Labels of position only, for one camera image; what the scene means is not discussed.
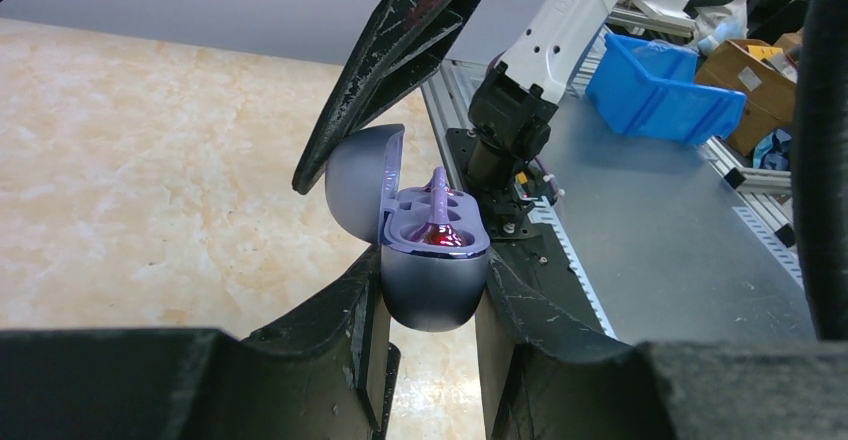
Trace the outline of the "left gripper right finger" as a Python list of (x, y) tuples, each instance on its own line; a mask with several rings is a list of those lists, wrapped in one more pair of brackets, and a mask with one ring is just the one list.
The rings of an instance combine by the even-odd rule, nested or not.
[(847, 346), (595, 331), (492, 255), (476, 314), (490, 439), (843, 439)]

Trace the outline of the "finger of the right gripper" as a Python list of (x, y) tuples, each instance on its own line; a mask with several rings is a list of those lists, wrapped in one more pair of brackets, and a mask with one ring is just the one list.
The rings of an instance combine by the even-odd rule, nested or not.
[(381, 0), (305, 145), (292, 178), (307, 194), (348, 136), (433, 76), (481, 0)]

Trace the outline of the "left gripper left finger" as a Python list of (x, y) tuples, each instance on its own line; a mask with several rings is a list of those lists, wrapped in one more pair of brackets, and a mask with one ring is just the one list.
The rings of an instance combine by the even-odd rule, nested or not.
[(400, 361), (366, 249), (245, 339), (211, 328), (5, 330), (5, 439), (382, 439)]

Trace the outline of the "grey-blue earbud charging case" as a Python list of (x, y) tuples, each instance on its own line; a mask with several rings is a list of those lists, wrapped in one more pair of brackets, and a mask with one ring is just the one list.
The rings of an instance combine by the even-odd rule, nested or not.
[(416, 244), (403, 235), (429, 210), (425, 187), (401, 188), (405, 129), (366, 128), (332, 152), (324, 174), (325, 198), (335, 221), (377, 247), (380, 284), (391, 316), (414, 330), (444, 332), (475, 313), (486, 283), (491, 241), (476, 199), (450, 186), (450, 220), (474, 237), (460, 248)]

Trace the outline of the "purple earbud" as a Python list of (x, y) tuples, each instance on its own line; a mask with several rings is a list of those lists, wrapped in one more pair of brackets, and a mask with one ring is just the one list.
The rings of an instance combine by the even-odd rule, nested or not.
[(429, 207), (427, 217), (403, 237), (412, 243), (438, 247), (460, 248), (471, 245), (474, 237), (451, 223), (449, 201), (452, 196), (446, 170), (436, 167), (424, 192)]

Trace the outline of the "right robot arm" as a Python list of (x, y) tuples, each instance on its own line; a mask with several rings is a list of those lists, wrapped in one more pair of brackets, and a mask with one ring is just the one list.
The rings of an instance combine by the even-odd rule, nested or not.
[[(463, 175), (493, 235), (527, 209), (515, 175), (542, 150), (550, 120), (584, 51), (618, 0), (544, 0), (470, 103), (477, 142)], [(338, 145), (433, 76), (481, 0), (380, 0), (326, 101), (294, 171), (308, 193)]]

